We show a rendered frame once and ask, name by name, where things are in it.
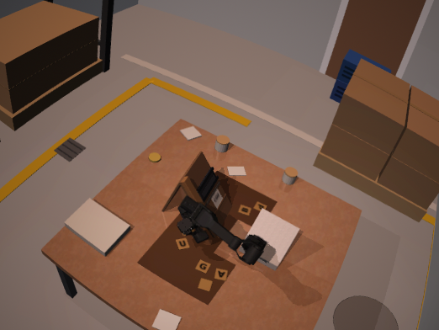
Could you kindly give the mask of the yellow flat round disc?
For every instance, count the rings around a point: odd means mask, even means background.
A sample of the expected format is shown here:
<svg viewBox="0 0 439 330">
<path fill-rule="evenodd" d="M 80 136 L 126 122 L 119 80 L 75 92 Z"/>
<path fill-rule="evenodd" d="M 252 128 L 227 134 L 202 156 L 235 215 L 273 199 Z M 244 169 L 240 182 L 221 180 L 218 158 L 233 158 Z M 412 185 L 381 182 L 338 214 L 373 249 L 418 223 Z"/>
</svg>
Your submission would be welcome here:
<svg viewBox="0 0 439 330">
<path fill-rule="evenodd" d="M 149 160 L 151 162 L 159 162 L 161 160 L 160 154 L 153 152 L 149 155 Z"/>
</svg>

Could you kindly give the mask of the dark grey cylindrical container with orange lid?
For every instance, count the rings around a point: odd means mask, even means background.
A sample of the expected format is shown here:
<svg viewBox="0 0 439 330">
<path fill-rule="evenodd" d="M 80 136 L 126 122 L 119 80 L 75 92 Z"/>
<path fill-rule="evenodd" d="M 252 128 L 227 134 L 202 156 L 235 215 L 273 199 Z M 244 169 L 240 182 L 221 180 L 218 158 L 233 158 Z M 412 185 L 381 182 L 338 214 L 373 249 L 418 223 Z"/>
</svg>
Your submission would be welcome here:
<svg viewBox="0 0 439 330">
<path fill-rule="evenodd" d="M 217 152 L 227 152 L 229 144 L 230 138 L 228 136 L 220 135 L 216 138 L 214 148 Z"/>
<path fill-rule="evenodd" d="M 285 184 L 294 184 L 295 179 L 297 178 L 298 172 L 295 168 L 287 167 L 283 173 L 283 183 Z"/>
</svg>

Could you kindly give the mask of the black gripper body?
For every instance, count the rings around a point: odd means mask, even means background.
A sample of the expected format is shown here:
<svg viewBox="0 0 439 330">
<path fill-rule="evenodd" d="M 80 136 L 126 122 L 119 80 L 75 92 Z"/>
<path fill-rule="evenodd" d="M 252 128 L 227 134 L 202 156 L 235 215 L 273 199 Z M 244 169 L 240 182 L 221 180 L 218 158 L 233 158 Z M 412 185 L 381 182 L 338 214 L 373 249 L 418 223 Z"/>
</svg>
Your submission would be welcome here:
<svg viewBox="0 0 439 330">
<path fill-rule="evenodd" d="M 186 210 L 184 210 L 182 207 L 178 206 L 178 210 L 180 212 L 180 214 L 183 215 L 183 217 L 187 217 L 187 216 L 191 216 L 192 214 L 190 214 L 189 212 L 187 212 Z M 196 225 L 196 224 L 195 224 Z M 207 239 L 209 239 L 209 236 L 207 234 L 207 232 L 205 230 L 203 230 L 202 228 L 198 227 L 197 225 L 195 226 L 196 231 L 194 232 L 195 236 L 194 239 L 196 241 L 196 243 L 201 243 L 203 241 L 206 241 Z"/>
</svg>

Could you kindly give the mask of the white flat rectangular card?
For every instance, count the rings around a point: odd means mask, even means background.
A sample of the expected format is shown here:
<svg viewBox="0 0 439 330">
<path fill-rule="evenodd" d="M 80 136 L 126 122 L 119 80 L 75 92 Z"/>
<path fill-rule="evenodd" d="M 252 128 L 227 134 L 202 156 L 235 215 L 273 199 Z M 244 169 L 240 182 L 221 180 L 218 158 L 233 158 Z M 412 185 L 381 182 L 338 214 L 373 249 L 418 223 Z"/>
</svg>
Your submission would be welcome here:
<svg viewBox="0 0 439 330">
<path fill-rule="evenodd" d="M 227 167 L 230 176 L 246 176 L 244 167 Z"/>
</svg>

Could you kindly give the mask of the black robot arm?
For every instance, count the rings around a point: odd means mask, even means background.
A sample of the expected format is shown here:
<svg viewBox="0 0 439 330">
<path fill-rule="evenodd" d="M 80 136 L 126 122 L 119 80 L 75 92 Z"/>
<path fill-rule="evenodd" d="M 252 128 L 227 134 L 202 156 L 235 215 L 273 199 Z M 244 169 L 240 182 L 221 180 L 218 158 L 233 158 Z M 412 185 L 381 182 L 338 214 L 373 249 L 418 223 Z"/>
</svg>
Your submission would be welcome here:
<svg viewBox="0 0 439 330">
<path fill-rule="evenodd" d="M 220 239 L 229 244 L 228 247 L 236 252 L 241 261 L 249 265 L 254 265 L 263 254 L 267 242 L 262 240 L 259 236 L 252 236 L 250 234 L 246 239 L 241 240 L 228 229 L 226 230 L 220 225 L 216 214 L 201 203 L 197 203 L 186 196 L 180 204 L 180 207 L 192 214 L 177 223 L 177 227 L 183 235 L 188 236 L 191 234 L 192 229 L 194 229 L 196 225 L 201 228 L 210 229 Z M 240 257 L 236 251 L 240 245 L 246 252 L 243 257 Z"/>
</svg>

